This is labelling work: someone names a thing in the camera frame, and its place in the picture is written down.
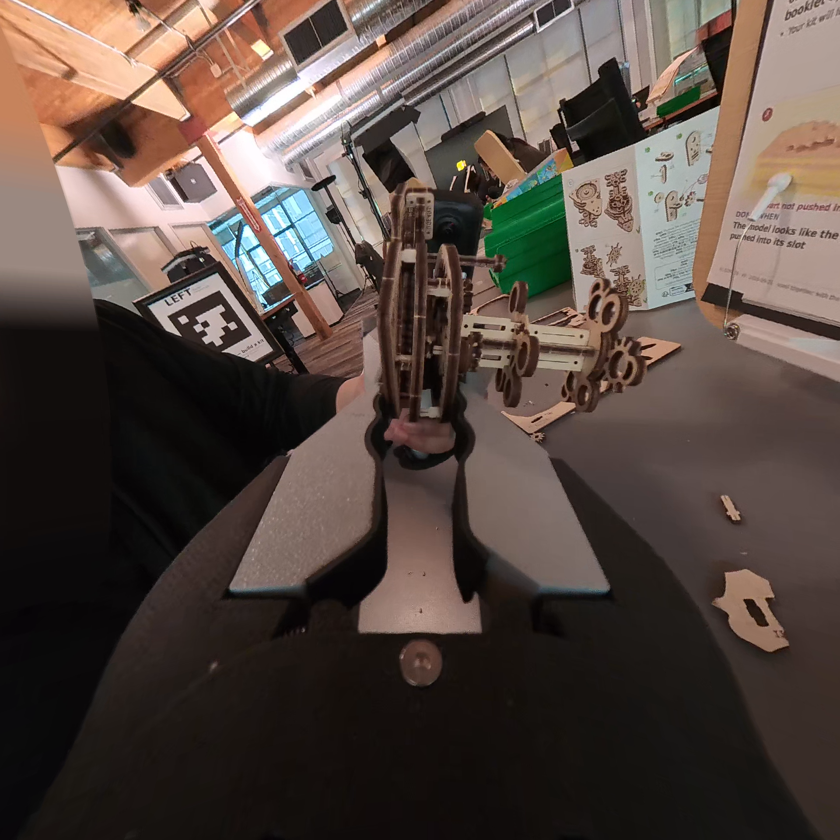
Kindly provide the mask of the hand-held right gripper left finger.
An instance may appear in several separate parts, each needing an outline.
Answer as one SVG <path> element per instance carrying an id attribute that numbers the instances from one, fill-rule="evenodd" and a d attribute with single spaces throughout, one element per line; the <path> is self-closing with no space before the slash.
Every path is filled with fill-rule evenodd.
<path id="1" fill-rule="evenodd" d="M 360 603 L 387 567 L 378 399 L 357 398 L 287 458 L 228 593 Z"/>

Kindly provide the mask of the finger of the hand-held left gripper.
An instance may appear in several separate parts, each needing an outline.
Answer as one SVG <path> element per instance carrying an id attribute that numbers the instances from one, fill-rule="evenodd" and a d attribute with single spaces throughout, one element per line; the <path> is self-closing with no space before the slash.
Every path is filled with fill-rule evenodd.
<path id="1" fill-rule="evenodd" d="M 376 321 L 362 320 L 361 332 L 364 394 L 373 401 L 382 383 L 382 348 Z"/>

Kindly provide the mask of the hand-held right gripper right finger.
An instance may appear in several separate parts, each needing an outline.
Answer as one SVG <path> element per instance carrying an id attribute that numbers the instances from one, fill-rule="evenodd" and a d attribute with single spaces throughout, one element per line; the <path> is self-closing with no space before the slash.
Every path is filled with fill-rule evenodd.
<path id="1" fill-rule="evenodd" d="M 465 602 L 493 586 L 531 600 L 611 586 L 553 463 L 476 392 L 457 400 L 453 562 Z"/>

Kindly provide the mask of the wooden gear model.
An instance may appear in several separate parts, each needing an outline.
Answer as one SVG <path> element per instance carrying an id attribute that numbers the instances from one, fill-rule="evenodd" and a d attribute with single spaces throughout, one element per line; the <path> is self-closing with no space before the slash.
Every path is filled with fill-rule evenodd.
<path id="1" fill-rule="evenodd" d="M 401 313 L 396 369 L 401 410 L 453 423 L 459 387 L 480 369 L 495 375 L 505 407 L 516 407 L 523 382 L 538 369 L 563 374 L 561 400 L 592 412 L 606 391 L 620 393 L 643 380 L 648 363 L 642 345 L 622 335 L 628 302 L 608 280 L 596 280 L 579 327 L 530 323 L 526 314 L 528 285 L 517 282 L 509 292 L 508 315 L 492 318 L 469 314 L 473 287 L 467 268 L 500 270 L 495 258 L 459 257 L 454 245 L 441 245 L 429 261 L 434 231 L 433 189 L 409 181 L 406 204 L 414 210 L 416 239 L 403 251 Z"/>

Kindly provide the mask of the white printed kit box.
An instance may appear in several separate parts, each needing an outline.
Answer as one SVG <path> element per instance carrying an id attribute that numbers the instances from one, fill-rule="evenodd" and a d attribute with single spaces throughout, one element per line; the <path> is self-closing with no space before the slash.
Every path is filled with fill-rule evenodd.
<path id="1" fill-rule="evenodd" d="M 608 280 L 632 310 L 694 298 L 719 108 L 562 174 L 574 300 Z"/>

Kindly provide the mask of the person's left forearm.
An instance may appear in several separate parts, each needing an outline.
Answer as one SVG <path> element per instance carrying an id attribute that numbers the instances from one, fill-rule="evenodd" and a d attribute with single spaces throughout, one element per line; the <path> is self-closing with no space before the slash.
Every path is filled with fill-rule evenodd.
<path id="1" fill-rule="evenodd" d="M 109 301 L 95 300 L 113 417 L 143 419 L 208 445 L 288 452 L 360 392 L 361 377 L 293 374 L 210 350 Z"/>

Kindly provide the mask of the green plastic bin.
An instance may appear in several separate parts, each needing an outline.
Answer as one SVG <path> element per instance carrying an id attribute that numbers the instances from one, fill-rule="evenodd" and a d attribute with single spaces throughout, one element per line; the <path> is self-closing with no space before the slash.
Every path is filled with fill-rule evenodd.
<path id="1" fill-rule="evenodd" d="M 573 270 L 561 175 L 496 206 L 486 235 L 488 258 L 504 256 L 502 271 L 490 271 L 500 293 L 517 282 L 528 285 L 533 298 L 572 281 Z"/>

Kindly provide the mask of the colourful cardboard box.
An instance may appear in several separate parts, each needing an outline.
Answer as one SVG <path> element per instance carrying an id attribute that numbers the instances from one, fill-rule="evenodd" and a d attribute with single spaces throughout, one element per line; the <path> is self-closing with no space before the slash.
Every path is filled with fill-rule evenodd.
<path id="1" fill-rule="evenodd" d="M 573 165 L 571 155 L 565 148 L 553 152 L 551 156 L 542 161 L 530 173 L 524 175 L 517 181 L 510 181 L 506 184 L 505 191 L 494 202 L 493 207 L 499 207 L 513 198 L 552 180 L 554 177 L 571 169 Z"/>

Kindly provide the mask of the black softbox light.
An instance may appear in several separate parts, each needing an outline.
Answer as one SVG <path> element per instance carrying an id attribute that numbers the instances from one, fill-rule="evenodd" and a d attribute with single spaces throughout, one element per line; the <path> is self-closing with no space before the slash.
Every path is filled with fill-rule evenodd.
<path id="1" fill-rule="evenodd" d="M 351 134 L 353 144 L 362 149 L 362 158 L 388 193 L 415 176 L 393 137 L 409 125 L 415 125 L 420 112 L 403 103 L 375 114 Z"/>

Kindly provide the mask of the wavy wooden sheet offcut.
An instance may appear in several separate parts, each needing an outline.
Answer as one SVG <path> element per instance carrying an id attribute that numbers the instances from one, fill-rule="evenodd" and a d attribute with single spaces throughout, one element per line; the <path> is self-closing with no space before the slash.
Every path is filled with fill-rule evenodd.
<path id="1" fill-rule="evenodd" d="M 681 343 L 666 339 L 654 339 L 641 337 L 638 341 L 642 345 L 642 355 L 648 366 L 652 366 L 668 357 L 671 357 L 682 350 Z M 525 414 L 514 413 L 513 410 L 501 410 L 501 414 L 524 433 L 529 434 L 535 431 L 544 431 L 549 425 L 559 421 L 561 418 L 573 414 L 574 404 L 555 400 L 548 407 L 541 411 L 531 410 L 534 406 L 525 406 Z"/>

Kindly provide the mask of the person's black shirt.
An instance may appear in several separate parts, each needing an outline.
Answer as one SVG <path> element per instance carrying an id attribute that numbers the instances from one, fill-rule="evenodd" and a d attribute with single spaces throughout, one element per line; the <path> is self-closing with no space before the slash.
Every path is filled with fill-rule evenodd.
<path id="1" fill-rule="evenodd" d="M 112 578 L 147 593 L 186 545 L 292 444 L 131 424 L 111 435 Z"/>

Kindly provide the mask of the black framed marker sign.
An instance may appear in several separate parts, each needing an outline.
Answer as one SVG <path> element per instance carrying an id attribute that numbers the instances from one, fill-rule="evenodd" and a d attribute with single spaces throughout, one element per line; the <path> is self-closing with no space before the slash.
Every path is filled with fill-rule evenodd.
<path id="1" fill-rule="evenodd" d="M 239 284 L 217 261 L 133 305 L 147 321 L 210 350 L 258 364 L 285 354 Z"/>

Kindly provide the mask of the black office chair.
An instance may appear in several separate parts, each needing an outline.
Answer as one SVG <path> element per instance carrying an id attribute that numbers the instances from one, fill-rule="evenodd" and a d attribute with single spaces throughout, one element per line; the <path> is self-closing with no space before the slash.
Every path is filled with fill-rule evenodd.
<path id="1" fill-rule="evenodd" d="M 646 140 L 647 132 L 625 76 L 625 65 L 610 58 L 599 66 L 589 87 L 560 101 L 563 128 L 578 148 L 576 165 Z"/>

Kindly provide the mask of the instruction sheet on stand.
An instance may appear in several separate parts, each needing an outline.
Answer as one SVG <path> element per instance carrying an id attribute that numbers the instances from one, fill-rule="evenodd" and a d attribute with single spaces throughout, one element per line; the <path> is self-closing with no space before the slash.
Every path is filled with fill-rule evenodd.
<path id="1" fill-rule="evenodd" d="M 740 2 L 694 275 L 740 346 L 839 379 L 839 2 Z"/>

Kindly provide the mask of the small wooden bracket piece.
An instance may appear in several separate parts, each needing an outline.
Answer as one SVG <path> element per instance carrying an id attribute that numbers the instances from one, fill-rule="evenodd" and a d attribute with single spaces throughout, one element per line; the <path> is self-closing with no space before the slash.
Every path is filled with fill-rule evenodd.
<path id="1" fill-rule="evenodd" d="M 788 648 L 785 630 L 771 609 L 771 583 L 750 570 L 730 571 L 724 576 L 724 592 L 712 604 L 727 615 L 730 629 L 768 654 Z"/>

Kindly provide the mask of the black wall speaker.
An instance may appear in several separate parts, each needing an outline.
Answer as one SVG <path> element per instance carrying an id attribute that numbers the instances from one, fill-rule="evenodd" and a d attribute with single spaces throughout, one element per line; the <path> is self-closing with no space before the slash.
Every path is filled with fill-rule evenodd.
<path id="1" fill-rule="evenodd" d="M 217 193 L 214 181 L 197 162 L 169 169 L 164 177 L 182 203 L 203 203 Z"/>

